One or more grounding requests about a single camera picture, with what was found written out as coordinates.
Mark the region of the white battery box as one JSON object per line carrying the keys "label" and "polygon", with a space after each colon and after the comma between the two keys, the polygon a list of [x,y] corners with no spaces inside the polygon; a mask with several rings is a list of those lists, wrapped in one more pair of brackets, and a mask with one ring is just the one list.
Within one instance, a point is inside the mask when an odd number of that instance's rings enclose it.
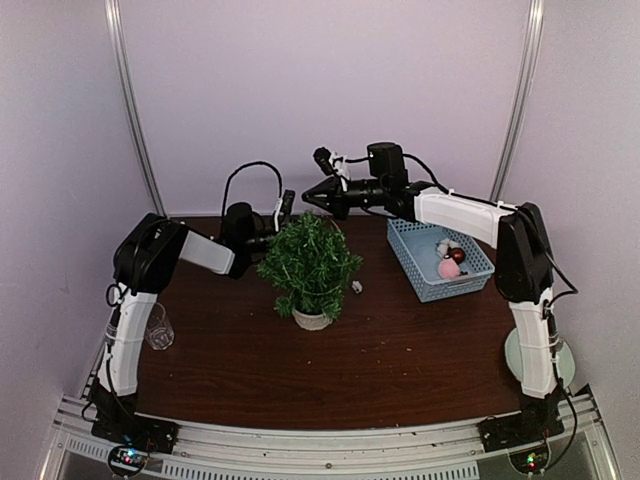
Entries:
{"label": "white battery box", "polygon": [[354,290],[355,293],[359,294],[363,291],[363,286],[360,281],[354,280],[352,282],[352,289]]}

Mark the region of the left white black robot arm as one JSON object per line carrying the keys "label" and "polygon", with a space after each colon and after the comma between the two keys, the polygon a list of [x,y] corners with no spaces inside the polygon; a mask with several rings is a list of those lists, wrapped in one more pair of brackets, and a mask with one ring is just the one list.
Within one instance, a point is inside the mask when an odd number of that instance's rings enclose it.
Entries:
{"label": "left white black robot arm", "polygon": [[135,415],[138,363],[144,331],[159,295],[171,282],[180,261],[214,274],[238,279],[264,253],[291,212],[280,198],[267,226],[256,227],[256,213],[246,202],[231,205],[221,219],[221,233],[207,236],[182,221],[147,214],[114,254],[114,283],[107,289],[112,315],[105,332],[104,354],[89,401],[96,406],[95,423],[123,444],[144,433]]}

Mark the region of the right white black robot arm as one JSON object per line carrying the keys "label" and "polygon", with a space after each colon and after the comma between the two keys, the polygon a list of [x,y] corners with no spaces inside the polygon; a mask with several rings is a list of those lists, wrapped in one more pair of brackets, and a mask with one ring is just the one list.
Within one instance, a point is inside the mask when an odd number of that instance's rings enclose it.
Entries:
{"label": "right white black robot arm", "polygon": [[530,202],[511,206],[472,198],[436,178],[412,182],[404,164],[407,157],[396,143],[370,144],[370,176],[354,180],[348,159],[319,147],[313,159],[326,178],[302,198],[338,220],[353,208],[381,207],[395,218],[445,227],[495,249],[495,285],[512,312],[523,367],[523,402],[512,430],[519,440],[533,441],[554,429],[564,394],[553,314],[557,266],[540,209]]}

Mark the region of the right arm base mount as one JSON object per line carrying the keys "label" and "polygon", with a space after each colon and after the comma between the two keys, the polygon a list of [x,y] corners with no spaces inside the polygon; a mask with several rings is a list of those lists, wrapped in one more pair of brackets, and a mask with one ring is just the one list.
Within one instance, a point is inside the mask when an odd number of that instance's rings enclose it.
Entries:
{"label": "right arm base mount", "polygon": [[565,432],[559,418],[543,426],[526,420],[522,413],[503,417],[490,416],[478,424],[486,453],[506,451],[513,469],[524,475],[541,475],[552,464],[549,440]]}

